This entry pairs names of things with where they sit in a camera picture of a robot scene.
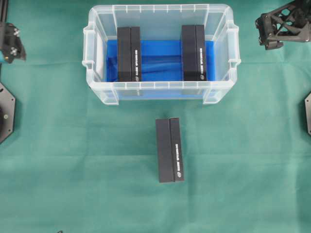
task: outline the green background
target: green background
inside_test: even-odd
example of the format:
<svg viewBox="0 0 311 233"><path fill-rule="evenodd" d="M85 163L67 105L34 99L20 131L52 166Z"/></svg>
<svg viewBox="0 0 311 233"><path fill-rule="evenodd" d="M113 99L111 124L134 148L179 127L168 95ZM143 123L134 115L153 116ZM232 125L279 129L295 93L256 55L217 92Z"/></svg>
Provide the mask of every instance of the green background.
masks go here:
<svg viewBox="0 0 311 233"><path fill-rule="evenodd" d="M97 4L193 1L10 0L27 61L3 65L17 99L0 145L5 233L309 233L311 43L258 45L255 19L289 0L220 0L240 27L238 82L216 105L121 101L88 88L83 27ZM185 181L159 184L155 119L179 117Z"/></svg>

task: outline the black metal bracket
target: black metal bracket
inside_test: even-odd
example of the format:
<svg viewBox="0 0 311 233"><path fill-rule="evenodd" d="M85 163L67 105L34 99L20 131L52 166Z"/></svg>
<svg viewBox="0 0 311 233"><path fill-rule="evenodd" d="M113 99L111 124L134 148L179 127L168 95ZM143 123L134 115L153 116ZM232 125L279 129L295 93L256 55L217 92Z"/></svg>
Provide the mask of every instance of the black metal bracket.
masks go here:
<svg viewBox="0 0 311 233"><path fill-rule="evenodd" d="M311 41L311 1L295 0L262 14L255 22L259 44L266 50L278 49L282 41Z"/></svg>
<svg viewBox="0 0 311 233"><path fill-rule="evenodd" d="M305 98L308 134L311 135L311 93Z"/></svg>
<svg viewBox="0 0 311 233"><path fill-rule="evenodd" d="M0 143L13 132L15 102L15 97L0 83Z"/></svg>

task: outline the screw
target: screw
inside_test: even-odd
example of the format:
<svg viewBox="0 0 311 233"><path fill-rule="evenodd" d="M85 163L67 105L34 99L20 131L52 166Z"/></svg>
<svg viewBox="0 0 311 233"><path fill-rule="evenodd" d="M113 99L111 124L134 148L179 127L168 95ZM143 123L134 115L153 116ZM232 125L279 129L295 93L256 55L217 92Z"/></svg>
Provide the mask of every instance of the screw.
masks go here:
<svg viewBox="0 0 311 233"><path fill-rule="evenodd" d="M19 29L14 28L14 33L13 33L13 35L19 37Z"/></svg>
<svg viewBox="0 0 311 233"><path fill-rule="evenodd" d="M14 47L11 47L11 54L16 56L17 55L17 49Z"/></svg>

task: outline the plastic storage box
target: plastic storage box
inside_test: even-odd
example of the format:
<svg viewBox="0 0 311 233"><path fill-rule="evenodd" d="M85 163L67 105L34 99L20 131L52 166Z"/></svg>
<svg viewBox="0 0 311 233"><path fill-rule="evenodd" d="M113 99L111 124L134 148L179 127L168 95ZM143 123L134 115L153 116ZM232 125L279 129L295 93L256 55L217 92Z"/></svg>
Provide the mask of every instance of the plastic storage box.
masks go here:
<svg viewBox="0 0 311 233"><path fill-rule="evenodd" d="M205 40L213 42L214 81L108 82L107 43L117 39L117 27L139 26L141 40L180 40L181 26L203 24ZM86 81L104 104L120 100L202 99L218 103L237 81L239 28L232 9L223 4L99 5L84 28L82 64Z"/></svg>

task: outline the black hexagonal plate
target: black hexagonal plate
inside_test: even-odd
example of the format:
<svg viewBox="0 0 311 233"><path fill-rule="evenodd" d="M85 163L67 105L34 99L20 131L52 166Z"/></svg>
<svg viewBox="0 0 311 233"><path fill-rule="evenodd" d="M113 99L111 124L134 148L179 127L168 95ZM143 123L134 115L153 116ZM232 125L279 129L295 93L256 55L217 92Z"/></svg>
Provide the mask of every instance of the black hexagonal plate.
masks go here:
<svg viewBox="0 0 311 233"><path fill-rule="evenodd" d="M12 132L14 126L15 97L0 83L0 107L3 110L3 128L0 132L0 143Z"/></svg>

